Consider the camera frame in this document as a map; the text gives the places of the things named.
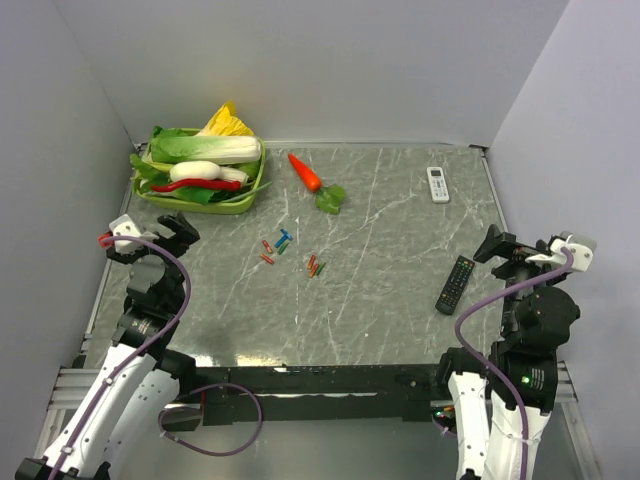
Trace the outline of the black remote control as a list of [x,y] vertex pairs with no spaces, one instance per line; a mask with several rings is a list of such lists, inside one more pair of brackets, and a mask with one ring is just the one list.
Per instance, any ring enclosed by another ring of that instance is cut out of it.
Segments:
[[448,278],[435,303],[435,309],[451,316],[455,313],[457,305],[468,285],[475,262],[464,256],[459,256],[454,262]]

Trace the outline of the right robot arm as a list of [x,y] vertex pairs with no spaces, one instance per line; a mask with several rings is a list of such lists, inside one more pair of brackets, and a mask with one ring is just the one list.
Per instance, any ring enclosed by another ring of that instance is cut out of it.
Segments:
[[[596,248],[594,240],[571,232],[528,246],[491,225],[473,257],[456,260],[435,304],[445,315],[454,314],[476,264],[501,258],[492,273],[505,283],[459,315],[454,333],[460,345],[441,356],[436,375],[438,390],[452,404],[432,417],[457,439],[457,478],[532,478],[556,400],[557,350],[581,315],[557,285],[587,271]],[[503,303],[501,338],[484,355],[463,338],[461,327],[497,301]]]

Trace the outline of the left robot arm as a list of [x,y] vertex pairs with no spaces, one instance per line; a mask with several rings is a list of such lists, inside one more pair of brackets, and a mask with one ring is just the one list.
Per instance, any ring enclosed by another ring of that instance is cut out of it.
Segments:
[[130,268],[123,313],[71,420],[41,457],[21,462],[16,478],[116,479],[164,406],[195,395],[194,359],[167,345],[191,296],[179,258],[200,236],[182,213],[157,221],[171,236],[146,231],[123,215],[101,237],[108,258]]

